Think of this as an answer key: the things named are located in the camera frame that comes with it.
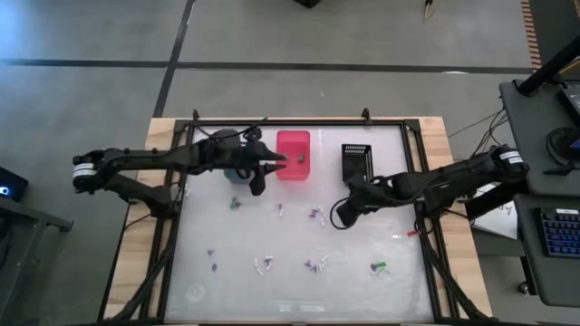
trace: black basket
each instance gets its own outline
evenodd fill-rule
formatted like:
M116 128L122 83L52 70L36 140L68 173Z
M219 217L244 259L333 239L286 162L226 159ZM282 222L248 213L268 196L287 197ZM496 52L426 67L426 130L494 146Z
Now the black basket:
M371 145L343 144L343 182L355 174L362 174L364 181L372 179Z

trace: grey floor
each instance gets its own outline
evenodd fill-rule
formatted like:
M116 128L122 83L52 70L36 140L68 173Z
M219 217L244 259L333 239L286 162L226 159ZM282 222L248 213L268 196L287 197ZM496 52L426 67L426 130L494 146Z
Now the grey floor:
M198 0L181 61L306 62L527 68L519 0ZM0 0L0 59L168 61L186 0ZM165 69L0 66L0 166L28 178L25 203L75 221L46 234L16 317L94 321L126 206L75 195L72 156L141 148ZM164 117L443 116L451 134L501 109L498 84L526 75L178 69ZM487 124L450 138L466 158ZM512 143L508 125L497 137ZM519 296L517 259L484 258L494 314L572 322L580 310Z

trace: keyboard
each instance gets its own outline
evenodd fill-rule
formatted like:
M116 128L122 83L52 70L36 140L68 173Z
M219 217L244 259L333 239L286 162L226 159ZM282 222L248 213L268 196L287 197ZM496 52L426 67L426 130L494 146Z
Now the keyboard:
M580 258L580 214L575 209L539 208L547 256Z

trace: chair wheel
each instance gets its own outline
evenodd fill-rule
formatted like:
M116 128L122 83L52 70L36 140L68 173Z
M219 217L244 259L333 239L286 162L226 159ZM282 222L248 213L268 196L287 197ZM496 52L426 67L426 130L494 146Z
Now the chair wheel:
M526 282L520 283L517 286L517 291L524 295L529 295L529 288L527 287L527 283Z

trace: pink bin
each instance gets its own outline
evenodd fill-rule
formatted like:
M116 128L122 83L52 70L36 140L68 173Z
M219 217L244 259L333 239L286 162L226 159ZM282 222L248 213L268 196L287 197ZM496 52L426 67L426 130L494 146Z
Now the pink bin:
M286 155L286 168L277 170L275 173L280 180L306 180L310 174L310 132L302 130L278 131L276 149L278 154Z

